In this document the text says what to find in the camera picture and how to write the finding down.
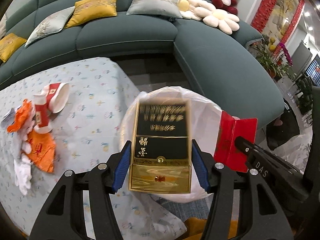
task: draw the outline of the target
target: blue gripper pad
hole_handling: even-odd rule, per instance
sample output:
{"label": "blue gripper pad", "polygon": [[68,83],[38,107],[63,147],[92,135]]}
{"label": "blue gripper pad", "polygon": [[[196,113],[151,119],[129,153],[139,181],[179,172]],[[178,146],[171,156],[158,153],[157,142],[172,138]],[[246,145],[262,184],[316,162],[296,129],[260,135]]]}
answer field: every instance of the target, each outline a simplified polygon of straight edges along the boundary
{"label": "blue gripper pad", "polygon": [[112,184],[112,190],[117,192],[123,185],[125,176],[127,175],[129,166],[130,166],[130,153],[131,153],[131,143],[128,144],[127,148],[124,150],[124,153],[119,161],[118,166],[116,167],[114,173],[114,180]]}
{"label": "blue gripper pad", "polygon": [[200,156],[200,153],[197,149],[197,147],[192,144],[192,164],[195,168],[198,181],[200,183],[200,186],[208,192],[210,189],[209,179],[208,179],[208,170],[206,166],[204,165],[204,162]]}

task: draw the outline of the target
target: yellow throw pillow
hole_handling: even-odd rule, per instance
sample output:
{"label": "yellow throw pillow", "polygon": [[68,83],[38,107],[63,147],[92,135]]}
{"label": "yellow throw pillow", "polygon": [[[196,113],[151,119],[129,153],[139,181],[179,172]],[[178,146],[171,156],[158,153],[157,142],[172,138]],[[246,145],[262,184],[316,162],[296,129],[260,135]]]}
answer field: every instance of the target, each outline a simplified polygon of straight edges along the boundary
{"label": "yellow throw pillow", "polygon": [[81,0],[75,3],[75,11],[65,28],[78,26],[93,19],[117,16],[117,0]]}
{"label": "yellow throw pillow", "polygon": [[26,39],[19,37],[13,33],[8,34],[2,40],[0,40],[0,59],[6,62],[11,55],[26,43]]}

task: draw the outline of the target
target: yellow flower center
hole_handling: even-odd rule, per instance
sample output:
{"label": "yellow flower center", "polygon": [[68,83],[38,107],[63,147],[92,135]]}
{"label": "yellow flower center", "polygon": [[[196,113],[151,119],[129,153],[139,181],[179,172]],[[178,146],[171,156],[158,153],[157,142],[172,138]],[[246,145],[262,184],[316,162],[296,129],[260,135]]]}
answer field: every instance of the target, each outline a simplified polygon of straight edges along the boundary
{"label": "yellow flower center", "polygon": [[220,12],[213,12],[212,15],[219,20],[224,20],[226,18],[226,16]]}

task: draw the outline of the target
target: metal screw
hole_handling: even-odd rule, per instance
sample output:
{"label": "metal screw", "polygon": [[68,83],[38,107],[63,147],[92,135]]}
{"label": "metal screw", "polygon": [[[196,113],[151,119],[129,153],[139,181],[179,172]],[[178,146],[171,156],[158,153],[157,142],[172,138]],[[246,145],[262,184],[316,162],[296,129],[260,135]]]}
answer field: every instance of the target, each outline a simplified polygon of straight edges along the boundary
{"label": "metal screw", "polygon": [[251,170],[250,170],[250,173],[251,173],[252,175],[258,175],[258,171],[257,171],[256,169],[251,169]]}
{"label": "metal screw", "polygon": [[223,169],[223,168],[224,168],[223,163],[216,163],[214,166],[215,166],[217,169]]}
{"label": "metal screw", "polygon": [[105,164],[105,163],[100,163],[99,165],[98,165],[98,169],[99,170],[105,170],[107,168],[107,165]]}
{"label": "metal screw", "polygon": [[68,170],[68,171],[66,171],[65,173],[64,173],[64,175],[66,176],[66,177],[70,177],[71,175],[72,175],[72,170]]}

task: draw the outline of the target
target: floor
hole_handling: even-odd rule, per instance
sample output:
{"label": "floor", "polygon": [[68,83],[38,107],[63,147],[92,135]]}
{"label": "floor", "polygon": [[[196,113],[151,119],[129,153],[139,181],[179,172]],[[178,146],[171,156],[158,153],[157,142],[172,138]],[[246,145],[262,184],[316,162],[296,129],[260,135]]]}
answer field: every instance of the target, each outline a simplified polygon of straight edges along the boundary
{"label": "floor", "polygon": [[140,91],[151,92],[165,86],[190,89],[186,76],[172,54],[111,58],[117,62]]}

